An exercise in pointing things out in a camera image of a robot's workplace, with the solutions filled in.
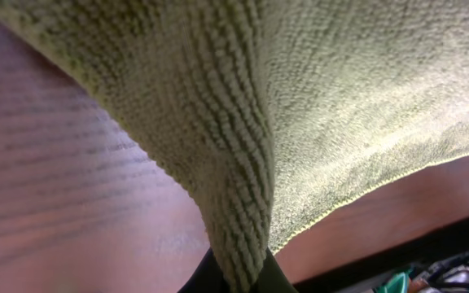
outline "textured fabric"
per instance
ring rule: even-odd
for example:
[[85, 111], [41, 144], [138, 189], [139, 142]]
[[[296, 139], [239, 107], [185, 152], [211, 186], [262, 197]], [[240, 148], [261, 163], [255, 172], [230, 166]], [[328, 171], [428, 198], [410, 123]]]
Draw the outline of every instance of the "textured fabric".
[[268, 245], [469, 155], [468, 0], [0, 0], [0, 20], [189, 191], [237, 291]]

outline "wooden table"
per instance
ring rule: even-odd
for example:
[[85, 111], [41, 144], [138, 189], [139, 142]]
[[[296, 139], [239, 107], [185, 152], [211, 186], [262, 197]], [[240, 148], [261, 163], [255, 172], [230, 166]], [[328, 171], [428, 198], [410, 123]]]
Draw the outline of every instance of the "wooden table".
[[[277, 260], [299, 282], [465, 217], [469, 158], [340, 208]], [[207, 249], [186, 192], [0, 25], [0, 292], [175, 292]]]

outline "wood grain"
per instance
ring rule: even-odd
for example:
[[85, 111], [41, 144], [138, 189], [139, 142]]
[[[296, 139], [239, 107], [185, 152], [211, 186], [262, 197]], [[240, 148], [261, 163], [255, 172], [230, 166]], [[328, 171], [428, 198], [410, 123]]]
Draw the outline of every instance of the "wood grain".
[[[294, 238], [292, 282], [469, 216], [469, 158], [384, 186]], [[175, 292], [208, 249], [186, 192], [0, 25], [0, 292]]]

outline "ribbed fabric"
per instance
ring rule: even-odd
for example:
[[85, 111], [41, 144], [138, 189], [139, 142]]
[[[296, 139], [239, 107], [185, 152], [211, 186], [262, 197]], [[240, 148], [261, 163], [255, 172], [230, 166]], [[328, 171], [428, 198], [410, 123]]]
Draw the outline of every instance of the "ribbed fabric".
[[0, 20], [189, 191], [234, 291], [268, 245], [469, 154], [469, 1], [0, 0]]

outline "yellow towel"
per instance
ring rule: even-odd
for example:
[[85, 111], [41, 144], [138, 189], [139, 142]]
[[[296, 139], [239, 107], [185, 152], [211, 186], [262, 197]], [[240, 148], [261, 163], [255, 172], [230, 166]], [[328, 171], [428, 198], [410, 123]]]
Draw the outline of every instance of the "yellow towel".
[[234, 291], [267, 246], [469, 155], [467, 0], [0, 0], [0, 20], [189, 191]]

